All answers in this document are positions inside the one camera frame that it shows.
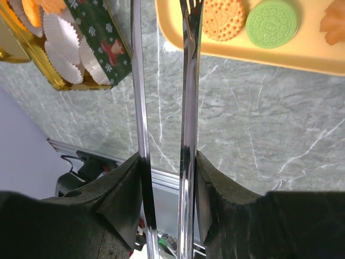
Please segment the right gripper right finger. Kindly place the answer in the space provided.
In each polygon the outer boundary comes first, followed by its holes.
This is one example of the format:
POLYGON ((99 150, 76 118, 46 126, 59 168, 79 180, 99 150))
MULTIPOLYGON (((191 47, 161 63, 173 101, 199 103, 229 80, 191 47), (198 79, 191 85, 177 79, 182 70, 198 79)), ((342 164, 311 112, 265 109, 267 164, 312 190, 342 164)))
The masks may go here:
POLYGON ((207 258, 344 258, 344 192, 256 194, 196 155, 207 258))

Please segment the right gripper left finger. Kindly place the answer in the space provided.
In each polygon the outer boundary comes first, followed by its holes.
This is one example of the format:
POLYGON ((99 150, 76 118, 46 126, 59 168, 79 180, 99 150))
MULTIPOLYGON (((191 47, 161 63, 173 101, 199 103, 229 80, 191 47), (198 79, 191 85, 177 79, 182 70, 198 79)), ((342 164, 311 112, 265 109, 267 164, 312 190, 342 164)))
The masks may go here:
POLYGON ((1 192, 1 258, 128 258, 142 204, 140 160, 62 197, 1 192))

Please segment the metal serving tongs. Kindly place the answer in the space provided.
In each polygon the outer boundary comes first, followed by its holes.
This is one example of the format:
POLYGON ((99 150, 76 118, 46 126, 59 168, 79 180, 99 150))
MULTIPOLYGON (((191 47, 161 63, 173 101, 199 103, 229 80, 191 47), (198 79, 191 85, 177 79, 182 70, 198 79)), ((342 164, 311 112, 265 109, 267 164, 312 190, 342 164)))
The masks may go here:
MULTIPOLYGON (((181 1, 183 18, 183 103, 178 199, 177 257, 194 256, 195 160, 197 153, 199 60, 201 48, 203 1, 181 1)), ((144 68, 141 31, 141 2, 130 3, 132 75, 135 98, 137 139, 142 170, 142 197, 146 224, 148 258, 159 258, 157 224, 154 206, 149 135, 144 90, 144 68)))

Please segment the orange shaped cookie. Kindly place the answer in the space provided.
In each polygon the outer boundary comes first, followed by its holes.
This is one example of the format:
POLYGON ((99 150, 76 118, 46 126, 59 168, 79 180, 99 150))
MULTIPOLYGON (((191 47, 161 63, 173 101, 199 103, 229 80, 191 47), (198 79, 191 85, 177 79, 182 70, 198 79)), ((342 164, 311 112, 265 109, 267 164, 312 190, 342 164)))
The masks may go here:
POLYGON ((22 6, 32 26, 36 28, 41 27, 42 23, 38 4, 36 4, 34 0, 22 0, 22 6))

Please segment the white paper cup bottom-right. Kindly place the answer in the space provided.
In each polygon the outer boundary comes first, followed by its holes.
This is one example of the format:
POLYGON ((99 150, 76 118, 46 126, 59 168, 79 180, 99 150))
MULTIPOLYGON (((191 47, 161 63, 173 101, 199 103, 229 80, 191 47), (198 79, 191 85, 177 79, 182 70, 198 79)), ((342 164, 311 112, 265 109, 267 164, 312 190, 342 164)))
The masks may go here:
POLYGON ((91 75, 93 80, 99 85, 109 85, 110 81, 100 66, 98 60, 93 54, 92 49, 87 44, 85 37, 81 39, 79 45, 79 56, 81 63, 87 72, 91 75))

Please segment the white paper cup bottom-left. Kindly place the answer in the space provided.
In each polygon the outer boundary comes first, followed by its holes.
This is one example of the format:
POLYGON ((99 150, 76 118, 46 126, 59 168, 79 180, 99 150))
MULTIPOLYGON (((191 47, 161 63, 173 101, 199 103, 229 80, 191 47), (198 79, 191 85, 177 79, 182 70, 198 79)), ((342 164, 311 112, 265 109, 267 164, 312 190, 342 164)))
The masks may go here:
POLYGON ((48 41, 44 46, 51 65, 63 79, 71 84, 81 84, 84 81, 85 69, 81 64, 74 65, 67 61, 48 41))

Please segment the green cookie tin box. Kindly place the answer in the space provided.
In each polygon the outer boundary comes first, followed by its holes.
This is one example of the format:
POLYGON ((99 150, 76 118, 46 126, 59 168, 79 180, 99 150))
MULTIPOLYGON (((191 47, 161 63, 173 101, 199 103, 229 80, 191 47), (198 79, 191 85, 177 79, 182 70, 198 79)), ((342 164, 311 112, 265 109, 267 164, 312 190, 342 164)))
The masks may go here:
POLYGON ((63 79, 47 57, 44 44, 48 40, 44 29, 42 38, 32 34, 20 23, 8 1, 1 1, 1 61, 34 63, 58 91, 105 90, 116 86, 131 73, 131 56, 106 2, 65 1, 65 4, 67 8, 56 15, 72 24, 77 32, 79 45, 81 39, 86 38, 110 81, 109 85, 97 84, 85 68, 81 84, 71 84, 63 79))

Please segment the white paper cup centre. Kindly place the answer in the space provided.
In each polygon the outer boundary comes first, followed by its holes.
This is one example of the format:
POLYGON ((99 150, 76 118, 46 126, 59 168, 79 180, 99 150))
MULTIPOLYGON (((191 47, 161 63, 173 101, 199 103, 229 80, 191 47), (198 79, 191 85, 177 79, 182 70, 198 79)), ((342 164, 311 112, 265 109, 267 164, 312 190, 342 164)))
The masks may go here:
POLYGON ((79 38, 72 24, 54 13, 44 14, 43 29, 58 54, 73 65, 80 64, 79 38))

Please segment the green round cookie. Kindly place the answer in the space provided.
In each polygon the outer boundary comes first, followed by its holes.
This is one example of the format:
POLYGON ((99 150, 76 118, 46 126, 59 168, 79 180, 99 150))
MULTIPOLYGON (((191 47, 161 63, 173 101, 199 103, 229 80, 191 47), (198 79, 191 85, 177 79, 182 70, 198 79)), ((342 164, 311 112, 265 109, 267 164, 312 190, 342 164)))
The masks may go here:
POLYGON ((261 1, 249 13, 246 33, 257 47, 274 49, 288 43, 299 28, 299 14, 288 1, 261 1))

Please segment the round orange biscuit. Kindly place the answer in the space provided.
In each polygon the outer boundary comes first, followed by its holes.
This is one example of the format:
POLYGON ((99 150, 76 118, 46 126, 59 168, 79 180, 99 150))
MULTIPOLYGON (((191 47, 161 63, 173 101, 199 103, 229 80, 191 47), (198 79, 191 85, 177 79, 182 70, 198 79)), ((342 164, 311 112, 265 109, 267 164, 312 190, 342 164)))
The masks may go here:
POLYGON ((243 1, 204 1, 202 31, 212 40, 228 41, 239 34, 245 24, 245 18, 243 1))

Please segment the flower shaped butter cookie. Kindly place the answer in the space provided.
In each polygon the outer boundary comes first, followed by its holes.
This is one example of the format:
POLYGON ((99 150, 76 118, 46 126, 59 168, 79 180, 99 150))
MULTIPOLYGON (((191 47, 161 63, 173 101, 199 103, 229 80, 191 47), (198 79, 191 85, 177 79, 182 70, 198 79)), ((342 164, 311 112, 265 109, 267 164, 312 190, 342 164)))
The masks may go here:
POLYGON ((330 46, 344 42, 344 1, 336 0, 325 10, 319 32, 325 32, 325 40, 330 46))

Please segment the white paper cup top-left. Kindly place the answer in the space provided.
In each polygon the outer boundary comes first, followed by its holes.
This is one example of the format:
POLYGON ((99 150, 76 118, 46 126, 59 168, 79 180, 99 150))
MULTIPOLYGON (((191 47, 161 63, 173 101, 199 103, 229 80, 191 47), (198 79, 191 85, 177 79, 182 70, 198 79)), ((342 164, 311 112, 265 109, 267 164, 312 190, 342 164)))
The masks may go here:
POLYGON ((17 16, 17 18, 19 19, 19 21, 23 25, 23 27, 28 29, 35 36, 42 38, 42 36, 43 36, 43 10, 42 10, 42 8, 39 6, 42 25, 41 25, 41 27, 36 28, 36 27, 32 26, 32 24, 29 22, 29 20, 26 16, 26 14, 24 13, 22 1, 8 1, 8 4, 12 8, 12 10, 14 11, 15 15, 17 16))

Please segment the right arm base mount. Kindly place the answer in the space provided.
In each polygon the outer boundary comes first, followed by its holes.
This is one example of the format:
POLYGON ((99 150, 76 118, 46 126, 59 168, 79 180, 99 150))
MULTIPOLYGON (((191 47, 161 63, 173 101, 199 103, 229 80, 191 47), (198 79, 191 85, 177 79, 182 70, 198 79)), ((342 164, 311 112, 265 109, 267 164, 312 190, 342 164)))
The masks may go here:
POLYGON ((74 155, 62 154, 60 158, 71 168, 57 180, 55 196, 58 197, 105 176, 120 165, 112 159, 82 151, 74 155))

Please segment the aluminium mounting rail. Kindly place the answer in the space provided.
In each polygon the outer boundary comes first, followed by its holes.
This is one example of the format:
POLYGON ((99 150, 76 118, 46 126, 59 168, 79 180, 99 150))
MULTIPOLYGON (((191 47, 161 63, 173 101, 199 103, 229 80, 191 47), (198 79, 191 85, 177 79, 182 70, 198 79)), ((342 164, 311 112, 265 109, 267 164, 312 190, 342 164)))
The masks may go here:
MULTIPOLYGON (((48 142, 57 152, 63 154, 75 155, 77 151, 81 151, 113 160, 118 164, 125 161, 116 156, 94 152, 89 149, 73 146, 52 139, 48 139, 48 142)), ((173 237, 177 237, 179 176, 156 168, 151 170, 151 175, 153 181, 157 229, 173 237)))

